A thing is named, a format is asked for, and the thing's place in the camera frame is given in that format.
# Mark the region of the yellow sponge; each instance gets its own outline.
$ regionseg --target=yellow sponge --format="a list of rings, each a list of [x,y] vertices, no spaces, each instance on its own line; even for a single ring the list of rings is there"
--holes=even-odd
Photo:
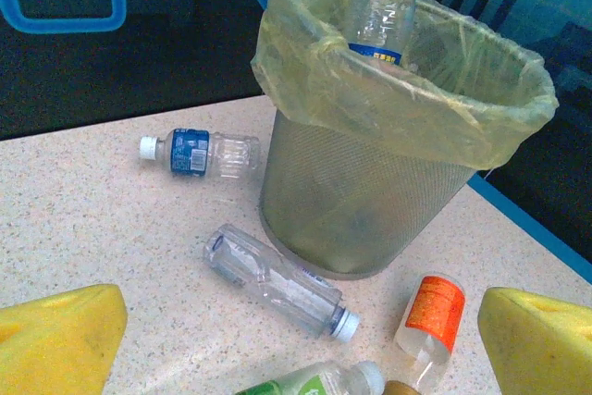
[[[492,288],[478,325],[504,395],[592,394],[592,309]]]
[[[0,394],[100,394],[127,322],[112,284],[0,309]]]

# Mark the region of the trash can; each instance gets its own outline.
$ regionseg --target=trash can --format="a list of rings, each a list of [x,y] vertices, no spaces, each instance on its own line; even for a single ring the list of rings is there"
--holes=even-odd
[[[401,67],[360,56],[341,33],[348,2],[268,0],[252,63],[277,106],[265,230],[337,279],[389,265],[558,106],[539,55],[432,0],[417,0]]]

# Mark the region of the orange bottle label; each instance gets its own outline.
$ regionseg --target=orange bottle label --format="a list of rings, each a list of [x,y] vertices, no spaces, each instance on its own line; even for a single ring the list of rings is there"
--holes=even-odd
[[[417,291],[406,327],[439,339],[450,353],[463,316],[464,294],[445,278],[425,277]]]

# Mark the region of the granite countertop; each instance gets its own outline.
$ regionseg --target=granite countertop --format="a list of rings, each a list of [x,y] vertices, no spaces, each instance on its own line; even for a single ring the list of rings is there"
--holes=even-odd
[[[479,194],[464,187],[379,275],[338,282],[363,321],[351,343],[313,339],[215,275],[200,242],[230,222],[261,241],[263,169],[251,183],[172,177],[138,158],[142,135],[175,127],[251,134],[269,144],[266,97],[0,142],[0,306],[111,282],[129,322],[105,394],[228,394],[307,364],[376,360],[417,277],[456,277],[467,304],[438,393],[499,393],[476,315],[487,287],[592,305],[590,286]]]

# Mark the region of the bottle in trash can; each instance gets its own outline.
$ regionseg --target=bottle in trash can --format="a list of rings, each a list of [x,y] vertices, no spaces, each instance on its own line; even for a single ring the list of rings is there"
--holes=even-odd
[[[399,65],[414,14],[415,0],[351,0],[345,38],[356,53]]]
[[[376,363],[350,368],[333,361],[309,365],[235,395],[381,395],[385,380]]]
[[[245,178],[259,166],[259,146],[250,136],[175,129],[165,139],[142,137],[140,158],[180,175]]]
[[[327,334],[348,342],[360,323],[360,316],[340,305],[340,290],[230,224],[205,244],[203,259],[317,338]]]
[[[395,334],[384,395],[429,395],[444,376],[464,308],[464,291],[439,273],[420,277]]]

